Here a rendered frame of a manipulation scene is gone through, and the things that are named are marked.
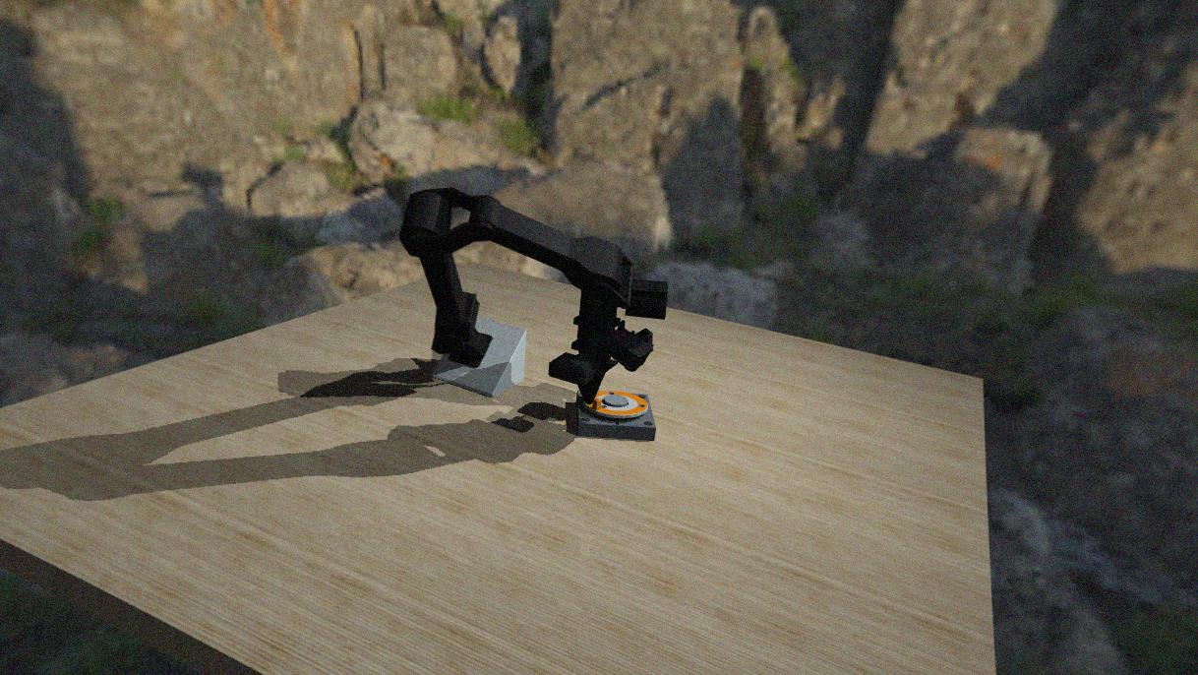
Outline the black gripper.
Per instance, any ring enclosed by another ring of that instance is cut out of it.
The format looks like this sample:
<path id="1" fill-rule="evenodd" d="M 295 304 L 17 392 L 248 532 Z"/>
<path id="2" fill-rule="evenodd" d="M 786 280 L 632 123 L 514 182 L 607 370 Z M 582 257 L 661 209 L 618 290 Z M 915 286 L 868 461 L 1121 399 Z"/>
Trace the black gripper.
<path id="1" fill-rule="evenodd" d="M 597 318 L 580 312 L 580 315 L 573 318 L 573 324 L 577 325 L 577 340 L 571 342 L 571 349 L 577 350 L 577 355 L 562 352 L 549 363 L 549 376 L 577 384 L 583 402 L 593 402 L 605 373 L 618 364 L 618 361 L 611 360 L 611 355 L 609 360 L 599 357 L 599 351 L 605 335 L 619 323 L 617 314 Z"/>

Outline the orange flat ring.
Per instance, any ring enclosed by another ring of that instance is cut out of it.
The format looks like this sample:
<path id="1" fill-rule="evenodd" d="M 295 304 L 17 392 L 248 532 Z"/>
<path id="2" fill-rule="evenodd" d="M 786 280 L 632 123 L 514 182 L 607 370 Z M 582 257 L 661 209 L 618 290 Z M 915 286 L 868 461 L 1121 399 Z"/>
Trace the orange flat ring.
<path id="1" fill-rule="evenodd" d="M 607 394 L 621 394 L 628 399 L 627 406 L 609 406 L 605 404 L 604 398 Z M 645 415 L 648 409 L 648 404 L 645 399 L 640 399 L 636 394 L 628 394 L 628 392 L 615 392 L 604 391 L 597 392 L 597 397 L 593 402 L 587 404 L 583 402 L 583 406 L 589 410 L 589 412 L 595 412 L 595 415 L 601 415 L 612 418 L 633 418 L 639 415 Z"/>

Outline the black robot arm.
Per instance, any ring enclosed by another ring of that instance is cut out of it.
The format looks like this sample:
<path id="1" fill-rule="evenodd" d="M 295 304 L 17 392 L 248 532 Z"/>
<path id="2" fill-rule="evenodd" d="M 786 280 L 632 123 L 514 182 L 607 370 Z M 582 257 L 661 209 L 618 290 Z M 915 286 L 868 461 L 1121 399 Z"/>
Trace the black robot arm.
<path id="1" fill-rule="evenodd" d="M 450 207 L 468 210 L 468 221 L 450 229 Z M 573 239 L 541 221 L 524 217 L 490 194 L 468 195 L 455 188 L 423 189 L 410 194 L 399 234 L 410 257 L 420 259 L 436 305 L 431 350 L 450 352 L 452 362 L 479 367 L 494 336 L 476 330 L 480 303 L 477 294 L 462 293 L 452 252 L 483 241 L 546 264 L 580 287 L 580 312 L 609 318 L 617 308 L 625 315 L 662 319 L 666 317 L 667 281 L 633 278 L 633 261 L 621 247 L 609 241 Z M 635 372 L 653 351 L 653 335 L 643 329 L 636 335 L 625 320 L 609 330 L 599 357 L 609 352 L 627 370 Z"/>

